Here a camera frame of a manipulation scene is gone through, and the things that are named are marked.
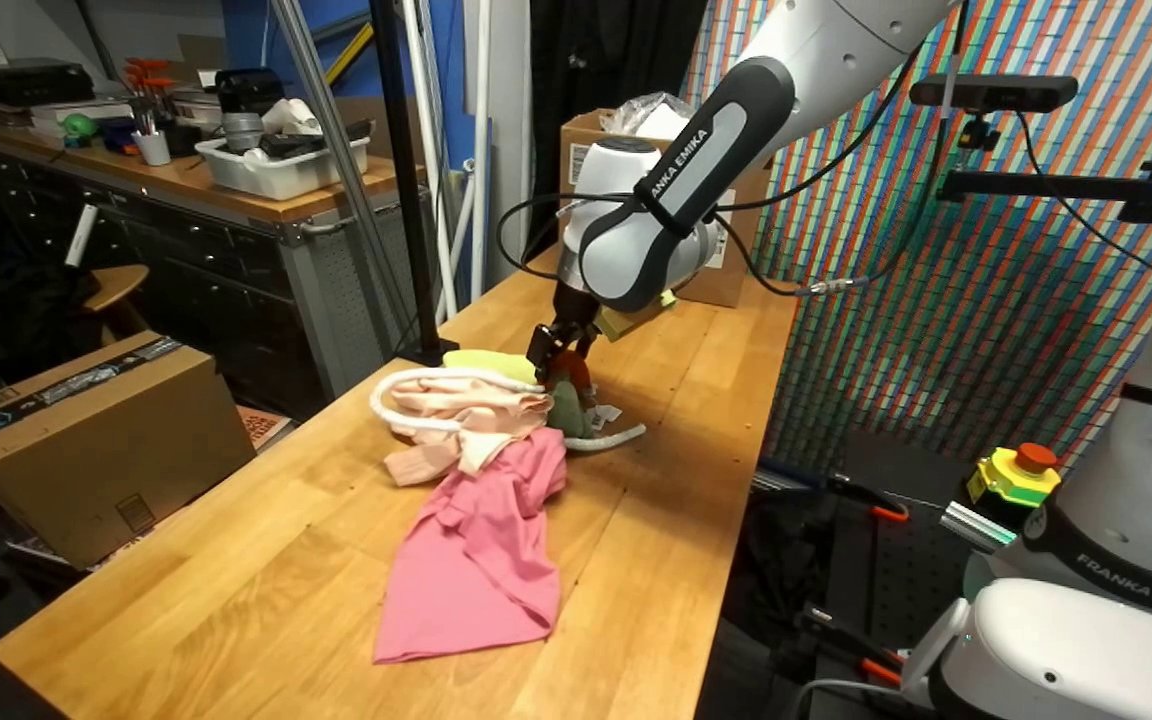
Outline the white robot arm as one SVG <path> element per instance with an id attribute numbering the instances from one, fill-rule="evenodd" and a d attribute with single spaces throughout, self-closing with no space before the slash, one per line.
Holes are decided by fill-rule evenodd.
<path id="1" fill-rule="evenodd" d="M 718 252 L 734 184 L 847 113 L 917 57 L 958 0 L 776 0 L 670 146 L 583 153 L 561 225 L 555 316 L 530 341 L 541 384 L 571 377 L 606 307 L 646 312 Z"/>

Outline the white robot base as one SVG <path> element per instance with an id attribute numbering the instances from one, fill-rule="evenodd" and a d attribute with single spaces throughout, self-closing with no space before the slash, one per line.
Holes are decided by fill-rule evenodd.
<path id="1" fill-rule="evenodd" d="M 1057 495 L 920 635 L 901 698 L 941 720 L 1152 720 L 1152 341 Z"/>

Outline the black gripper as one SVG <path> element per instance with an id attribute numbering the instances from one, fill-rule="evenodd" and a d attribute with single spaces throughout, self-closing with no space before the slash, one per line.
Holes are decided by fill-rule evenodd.
<path id="1" fill-rule="evenodd" d="M 601 299 L 589 294 L 575 294 L 570 286 L 551 288 L 551 320 L 543 327 L 531 327 L 530 341 L 530 365 L 536 369 L 536 384 L 551 384 L 551 369 L 561 356 L 561 377 L 575 387 L 581 407 L 596 406 L 596 384 L 589 374 L 583 347 L 596 341 Z"/>

